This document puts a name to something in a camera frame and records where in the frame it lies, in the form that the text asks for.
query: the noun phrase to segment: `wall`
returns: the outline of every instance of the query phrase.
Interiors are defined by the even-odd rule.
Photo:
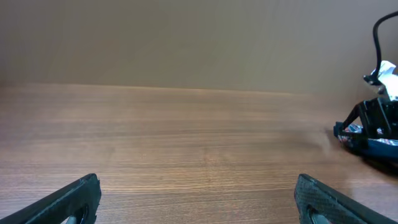
[[[3,0],[0,81],[366,93],[396,0]],[[380,28],[398,64],[398,18]]]

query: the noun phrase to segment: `wooden table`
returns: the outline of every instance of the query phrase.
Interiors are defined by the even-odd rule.
[[[352,105],[306,95],[0,87],[0,218],[96,173],[97,223],[298,223],[307,173],[398,220],[398,181],[339,147]]]

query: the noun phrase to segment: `gray wall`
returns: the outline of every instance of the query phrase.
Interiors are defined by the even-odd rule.
[[[396,0],[2,0],[0,81],[362,95]],[[380,28],[398,64],[398,18]]]

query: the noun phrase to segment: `cable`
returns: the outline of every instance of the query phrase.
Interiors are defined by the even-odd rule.
[[[376,47],[377,66],[376,66],[375,71],[372,73],[372,75],[370,75],[370,79],[368,80],[369,84],[373,84],[373,83],[378,84],[378,83],[375,83],[375,81],[379,82],[377,79],[377,76],[379,75],[380,66],[381,66],[381,49],[380,49],[379,35],[377,34],[377,30],[379,29],[379,25],[382,22],[384,22],[392,17],[395,17],[395,16],[398,16],[398,11],[390,13],[390,14],[382,17],[373,26],[373,40],[374,40],[374,46]]]

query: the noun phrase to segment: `wood grain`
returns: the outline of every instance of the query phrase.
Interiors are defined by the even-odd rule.
[[[307,173],[398,220],[398,181],[339,147],[351,105],[307,95],[0,87],[0,218],[90,172],[97,223],[298,223]]]

